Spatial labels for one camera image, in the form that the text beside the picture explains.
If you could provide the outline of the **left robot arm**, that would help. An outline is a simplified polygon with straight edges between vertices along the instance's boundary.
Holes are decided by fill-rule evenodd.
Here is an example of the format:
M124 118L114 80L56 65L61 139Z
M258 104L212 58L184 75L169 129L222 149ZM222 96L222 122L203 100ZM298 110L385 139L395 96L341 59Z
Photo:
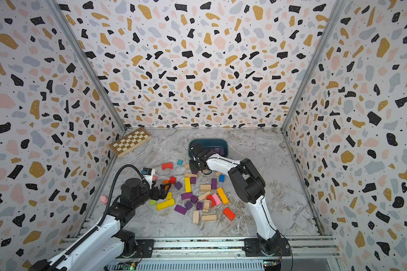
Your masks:
M143 257L144 249L138 247L135 234L125 230L138 207L150 200L166 199L171 184L156 185L153 170L125 165L113 181L117 182L121 172L131 168L136 178L129 178L121 186L116 198L110 196L102 217L71 246L50 260L40 260L31 266L32 271L96 271L119 256Z

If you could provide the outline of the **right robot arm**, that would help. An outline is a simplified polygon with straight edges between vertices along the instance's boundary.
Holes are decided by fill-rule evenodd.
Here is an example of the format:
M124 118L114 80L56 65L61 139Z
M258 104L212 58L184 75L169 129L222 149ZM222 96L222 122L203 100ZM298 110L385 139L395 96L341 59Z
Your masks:
M229 175L237 196L249 207L257 226L259 250L266 255L278 252L280 231L273 223L265 198L265 181L250 159L232 160L204 147L202 141L189 145L192 171L215 171Z

